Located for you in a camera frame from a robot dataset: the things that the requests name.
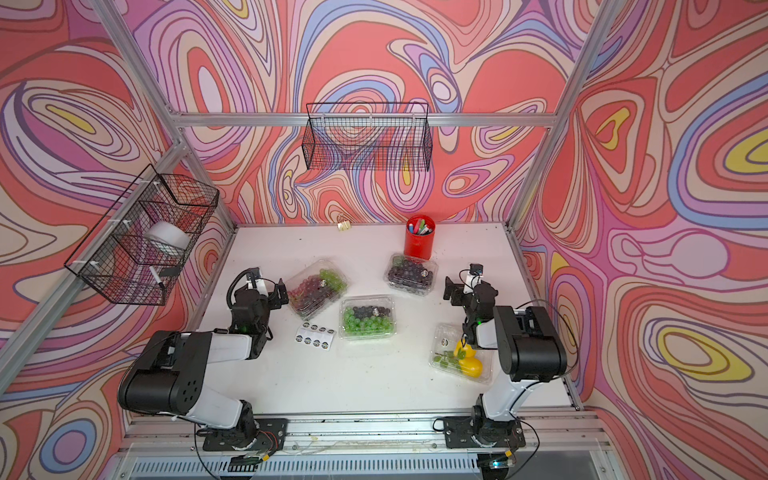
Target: black mounting bracket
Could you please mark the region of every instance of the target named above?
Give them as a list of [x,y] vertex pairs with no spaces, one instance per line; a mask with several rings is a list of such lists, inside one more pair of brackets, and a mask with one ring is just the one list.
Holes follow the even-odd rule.
[[520,421],[493,422],[478,427],[472,417],[443,417],[445,446],[449,449],[505,448],[513,452],[525,447]]
[[255,419],[250,404],[243,402],[240,420],[232,429],[205,429],[197,432],[205,437],[205,452],[235,452],[235,448],[249,451],[283,449],[288,419]]

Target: wire basket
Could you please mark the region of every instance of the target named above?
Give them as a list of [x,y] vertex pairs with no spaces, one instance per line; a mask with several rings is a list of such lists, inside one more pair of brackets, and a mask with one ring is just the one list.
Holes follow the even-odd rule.
[[320,102],[306,109],[301,148],[307,170],[429,171],[428,104]]
[[[145,183],[125,215],[109,220],[114,228],[92,255],[72,261],[96,227],[65,262],[67,269],[112,303],[164,305],[219,202],[215,187],[185,175],[154,172]],[[146,237],[161,221],[189,236],[186,248]]]

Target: psychedelic wall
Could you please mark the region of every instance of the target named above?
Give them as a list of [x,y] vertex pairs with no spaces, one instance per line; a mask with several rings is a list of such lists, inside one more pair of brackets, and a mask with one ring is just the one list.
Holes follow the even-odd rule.
[[[80,0],[0,5],[0,115],[1,348],[169,140]],[[164,307],[81,292],[0,397],[1,479],[97,478],[127,424],[123,371],[153,331],[186,326],[224,231],[209,222]]]
[[302,128],[191,127],[187,138],[236,223],[503,221],[542,127],[458,127],[425,171],[307,170]]
[[[411,101],[432,112],[552,112],[593,2],[134,2],[127,26],[172,108],[306,112]],[[302,128],[196,127],[187,138],[238,223],[505,220],[543,129],[433,128],[423,172],[307,172]]]
[[630,0],[516,225],[629,478],[768,477],[767,112],[767,3]]

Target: clear plastic clamshell container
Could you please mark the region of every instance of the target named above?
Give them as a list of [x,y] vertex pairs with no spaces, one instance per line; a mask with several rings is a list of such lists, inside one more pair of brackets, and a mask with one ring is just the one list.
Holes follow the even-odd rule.
[[330,260],[318,260],[286,281],[288,301],[304,320],[342,296],[348,285],[339,267]]
[[436,278],[437,263],[401,253],[392,255],[384,273],[390,287],[422,296],[432,291]]
[[473,382],[489,384],[493,378],[493,355],[496,350],[474,350],[459,346],[461,325],[439,323],[429,354],[429,365]]
[[339,312],[339,335],[344,339],[375,339],[395,334],[395,302],[389,295],[345,298]]

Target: red cup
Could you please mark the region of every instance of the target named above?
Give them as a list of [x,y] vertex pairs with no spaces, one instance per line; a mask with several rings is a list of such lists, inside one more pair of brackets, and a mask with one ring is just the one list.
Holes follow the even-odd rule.
[[[408,230],[408,225],[413,225],[414,231],[421,220],[424,220],[427,228],[431,230],[426,235],[416,235]],[[406,248],[403,250],[409,257],[423,258],[429,260],[432,256],[432,242],[435,241],[435,221],[426,215],[415,215],[406,223]]]

